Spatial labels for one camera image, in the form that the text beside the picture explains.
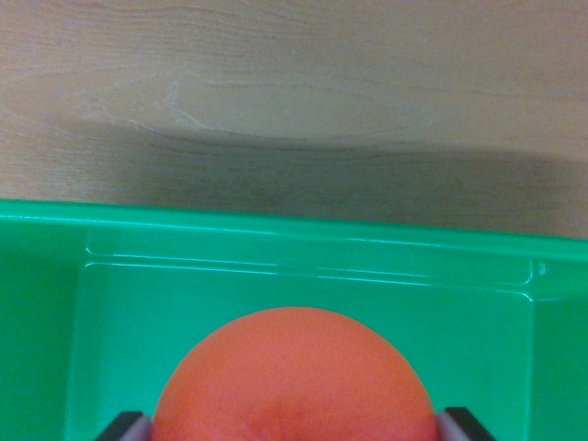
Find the wooden table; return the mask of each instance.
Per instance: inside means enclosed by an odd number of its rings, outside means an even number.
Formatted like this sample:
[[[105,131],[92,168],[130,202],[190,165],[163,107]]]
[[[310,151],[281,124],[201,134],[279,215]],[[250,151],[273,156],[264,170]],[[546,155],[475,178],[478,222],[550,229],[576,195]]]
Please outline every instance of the wooden table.
[[[588,238],[588,4],[0,3],[0,198]]]

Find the orange fruit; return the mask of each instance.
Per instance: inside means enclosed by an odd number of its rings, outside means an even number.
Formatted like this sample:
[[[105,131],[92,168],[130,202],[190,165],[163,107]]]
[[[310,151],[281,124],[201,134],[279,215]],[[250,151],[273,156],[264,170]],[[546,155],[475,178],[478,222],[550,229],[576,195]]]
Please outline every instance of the orange fruit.
[[[152,441],[438,441],[407,360],[343,315],[280,308],[196,346],[157,405]]]

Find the green tray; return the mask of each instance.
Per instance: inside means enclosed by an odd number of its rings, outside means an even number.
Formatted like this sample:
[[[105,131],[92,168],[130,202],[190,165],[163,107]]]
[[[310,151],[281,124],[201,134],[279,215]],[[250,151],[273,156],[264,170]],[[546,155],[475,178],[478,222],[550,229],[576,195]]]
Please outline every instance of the green tray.
[[[0,202],[0,438],[153,415],[182,357],[284,305],[354,317],[435,408],[502,441],[588,436],[588,243],[162,209]]]

